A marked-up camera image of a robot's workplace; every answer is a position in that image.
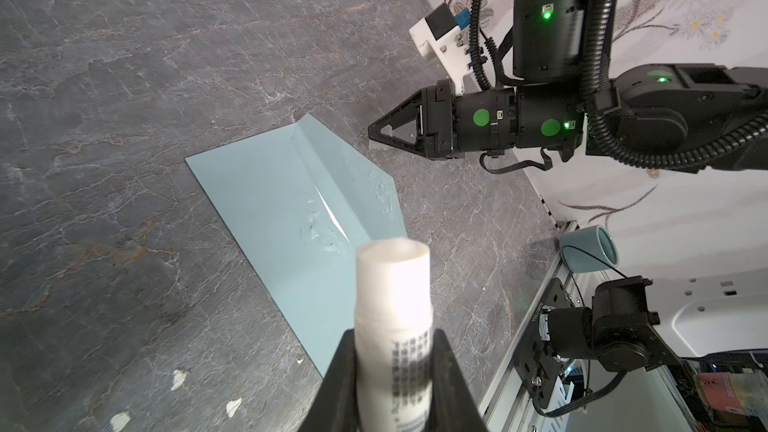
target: light blue cup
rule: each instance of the light blue cup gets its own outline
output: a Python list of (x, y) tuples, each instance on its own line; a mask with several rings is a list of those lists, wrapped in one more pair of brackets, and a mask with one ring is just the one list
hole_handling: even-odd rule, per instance
[[(582, 251), (589, 252), (605, 264)], [(606, 264), (614, 267), (619, 265), (619, 253), (616, 245), (610, 238), (608, 230), (603, 226), (580, 228), (564, 234), (560, 237), (560, 254), (575, 274), (609, 269), (610, 267)]]

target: floral wallpaper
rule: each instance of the floral wallpaper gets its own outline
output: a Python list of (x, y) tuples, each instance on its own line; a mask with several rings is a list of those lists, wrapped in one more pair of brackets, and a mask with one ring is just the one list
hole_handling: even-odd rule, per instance
[[(455, 14), (471, 1), (429, 0)], [(513, 4), (483, 0), (481, 25), (497, 43), (512, 26)], [(610, 75), (654, 62), (768, 67), (767, 31), (768, 0), (618, 0)], [(505, 65), (511, 60), (512, 53)], [(486, 73), (492, 77), (487, 63)], [(535, 149), (514, 154), (538, 158)], [(609, 226), (627, 272), (689, 277), (768, 264), (760, 218), (768, 216), (768, 172), (643, 170), (586, 157), (583, 147), (567, 164), (555, 163), (525, 173), (557, 219)]]

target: glue stick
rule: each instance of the glue stick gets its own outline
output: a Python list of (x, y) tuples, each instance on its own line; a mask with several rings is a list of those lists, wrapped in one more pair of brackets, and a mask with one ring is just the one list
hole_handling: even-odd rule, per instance
[(429, 416), (429, 247), (388, 238), (356, 250), (355, 351), (362, 432), (421, 432)]

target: gray countertop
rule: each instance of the gray countertop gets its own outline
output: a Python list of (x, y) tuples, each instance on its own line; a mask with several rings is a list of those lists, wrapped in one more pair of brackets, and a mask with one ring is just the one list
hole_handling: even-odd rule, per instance
[(555, 229), (522, 172), (369, 150), (369, 123), (444, 75), (408, 37), (427, 12), (0, 0), (0, 430), (297, 427), (320, 376), (184, 158), (306, 113), (394, 177), (478, 398)]

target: green circle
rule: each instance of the green circle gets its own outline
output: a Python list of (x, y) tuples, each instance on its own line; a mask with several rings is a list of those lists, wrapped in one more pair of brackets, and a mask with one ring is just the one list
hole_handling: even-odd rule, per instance
[(547, 137), (556, 136), (560, 132), (560, 122), (550, 119), (542, 124), (542, 134)]
[(477, 127), (485, 127), (491, 121), (491, 114), (485, 109), (478, 109), (472, 118)]

